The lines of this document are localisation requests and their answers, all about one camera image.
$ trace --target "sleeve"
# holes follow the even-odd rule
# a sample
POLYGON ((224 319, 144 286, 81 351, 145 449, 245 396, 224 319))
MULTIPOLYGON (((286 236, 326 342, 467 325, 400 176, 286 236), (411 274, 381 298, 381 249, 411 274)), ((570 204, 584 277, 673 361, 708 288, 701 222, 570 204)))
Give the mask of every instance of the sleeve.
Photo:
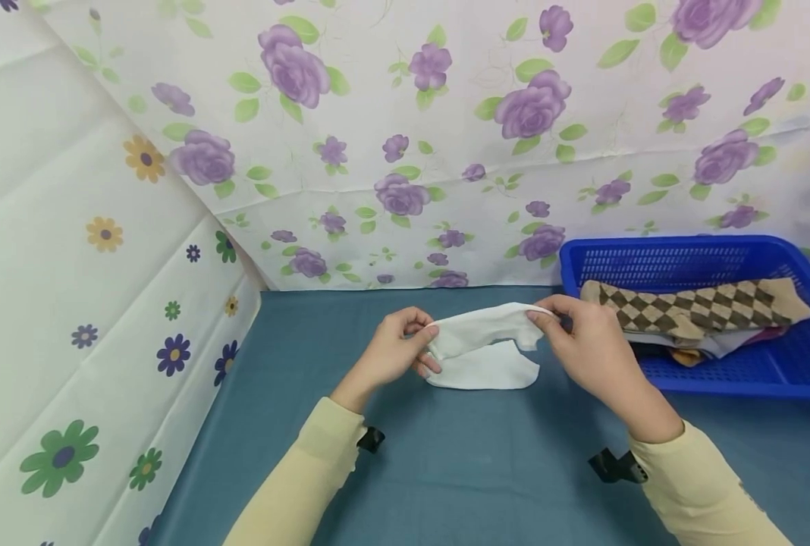
POLYGON ((321 398, 223 546, 308 546, 326 506, 353 471, 363 416, 321 398))
POLYGON ((629 445, 648 501, 682 546, 790 546, 703 431, 685 421, 671 442, 629 445))

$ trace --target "folded cloth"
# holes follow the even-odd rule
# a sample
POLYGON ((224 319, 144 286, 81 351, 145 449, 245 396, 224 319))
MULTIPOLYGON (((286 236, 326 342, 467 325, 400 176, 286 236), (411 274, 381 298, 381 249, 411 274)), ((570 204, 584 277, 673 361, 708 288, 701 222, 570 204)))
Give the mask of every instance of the folded cloth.
POLYGON ((791 326, 810 318, 810 308, 791 278, 762 278, 677 293, 637 293, 587 281, 582 300, 617 311, 625 332, 668 335, 695 349, 706 334, 791 326))

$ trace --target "forearm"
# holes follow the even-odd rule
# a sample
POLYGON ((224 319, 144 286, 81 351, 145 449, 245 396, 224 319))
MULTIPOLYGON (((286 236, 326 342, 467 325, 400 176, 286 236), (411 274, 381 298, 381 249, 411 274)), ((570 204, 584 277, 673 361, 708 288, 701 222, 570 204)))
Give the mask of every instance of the forearm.
POLYGON ((353 471, 363 418, 321 399, 300 436, 238 517, 224 546, 307 546, 353 471))

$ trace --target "floral wallpaper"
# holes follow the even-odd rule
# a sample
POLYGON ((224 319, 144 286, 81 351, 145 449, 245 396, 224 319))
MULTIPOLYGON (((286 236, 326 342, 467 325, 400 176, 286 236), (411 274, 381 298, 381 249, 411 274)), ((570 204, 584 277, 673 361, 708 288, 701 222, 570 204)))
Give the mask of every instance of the floral wallpaper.
POLYGON ((137 176, 180 174, 273 288, 553 284, 574 237, 766 232, 810 256, 810 1, 601 4, 45 17, 146 134, 137 176))

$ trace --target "basket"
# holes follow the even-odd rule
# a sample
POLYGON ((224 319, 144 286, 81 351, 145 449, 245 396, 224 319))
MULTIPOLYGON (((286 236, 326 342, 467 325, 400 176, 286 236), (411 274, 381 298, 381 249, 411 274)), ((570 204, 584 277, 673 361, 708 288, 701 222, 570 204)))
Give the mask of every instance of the basket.
MULTIPOLYGON (((791 277, 810 306, 810 264, 791 243, 764 235, 596 238, 560 249, 566 293, 585 281, 640 292, 667 293, 756 278, 791 277)), ((810 398, 810 318, 773 340, 740 347, 686 368, 671 357, 639 360, 663 391, 747 397, 810 398)))

